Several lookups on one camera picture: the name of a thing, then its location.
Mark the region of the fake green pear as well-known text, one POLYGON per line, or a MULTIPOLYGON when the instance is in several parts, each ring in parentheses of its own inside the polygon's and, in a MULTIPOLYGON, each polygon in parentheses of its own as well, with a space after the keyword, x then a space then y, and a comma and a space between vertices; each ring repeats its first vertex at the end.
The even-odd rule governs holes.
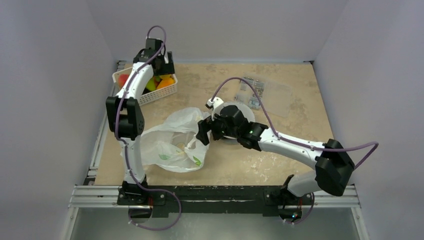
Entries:
POLYGON ((155 81, 153 78, 151 78, 151 79, 147 82, 147 84, 146 84, 145 88, 146 88, 149 92, 153 92, 153 91, 155 91, 155 90, 157 89, 157 83, 156 83, 156 81, 155 81))

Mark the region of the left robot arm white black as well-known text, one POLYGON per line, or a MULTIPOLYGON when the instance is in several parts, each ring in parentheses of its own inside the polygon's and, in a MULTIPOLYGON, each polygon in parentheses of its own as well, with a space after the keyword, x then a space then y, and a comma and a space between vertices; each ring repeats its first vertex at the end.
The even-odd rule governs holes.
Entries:
POLYGON ((109 128, 120 144, 124 160, 124 180, 119 199, 133 201, 138 205, 149 199, 140 150, 145 119, 139 97, 153 77, 175 72, 173 62, 165 57, 165 46, 165 40, 147 38, 145 48, 134 58, 123 87, 115 96, 109 96, 105 101, 109 128))

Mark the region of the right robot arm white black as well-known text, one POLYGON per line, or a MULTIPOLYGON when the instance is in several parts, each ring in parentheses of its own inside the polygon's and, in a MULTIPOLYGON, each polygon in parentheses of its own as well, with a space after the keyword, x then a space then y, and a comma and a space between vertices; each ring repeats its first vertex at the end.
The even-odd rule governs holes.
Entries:
POLYGON ((284 182, 280 196, 288 204, 316 191, 342 196, 355 168, 338 141, 313 142, 285 135, 247 120, 235 105, 225 106, 220 113, 200 120, 197 125, 196 138, 204 145, 210 143, 209 134, 215 141, 230 137, 246 149, 279 154, 310 167, 311 171, 290 176, 284 182))

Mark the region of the fake red fruit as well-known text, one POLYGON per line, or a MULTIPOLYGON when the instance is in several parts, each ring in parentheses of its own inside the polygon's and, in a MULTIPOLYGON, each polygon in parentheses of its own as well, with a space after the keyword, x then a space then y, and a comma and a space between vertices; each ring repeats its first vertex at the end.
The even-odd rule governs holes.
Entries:
POLYGON ((129 74, 120 74, 118 76, 118 80, 117 80, 117 84, 120 88, 123 88, 125 83, 127 82, 128 78, 129 78, 129 74))

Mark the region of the fake orange fruit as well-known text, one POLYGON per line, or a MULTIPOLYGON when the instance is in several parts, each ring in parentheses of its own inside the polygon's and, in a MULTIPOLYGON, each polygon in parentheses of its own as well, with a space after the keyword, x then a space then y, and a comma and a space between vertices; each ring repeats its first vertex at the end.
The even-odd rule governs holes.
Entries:
POLYGON ((158 86, 156 87, 157 90, 168 87, 170 85, 173 85, 175 83, 175 79, 172 77, 165 77, 162 78, 159 82, 158 86))

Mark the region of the white plastic bag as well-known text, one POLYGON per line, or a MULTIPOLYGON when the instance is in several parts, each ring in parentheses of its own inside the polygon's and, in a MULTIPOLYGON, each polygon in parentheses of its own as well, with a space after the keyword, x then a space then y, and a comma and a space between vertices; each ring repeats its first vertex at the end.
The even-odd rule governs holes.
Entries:
POLYGON ((170 114, 160 125, 143 131, 135 140, 129 138, 127 151, 131 169, 157 165, 174 173, 188 173, 201 169, 209 145, 196 138, 198 122, 211 115, 197 107, 187 107, 170 114))

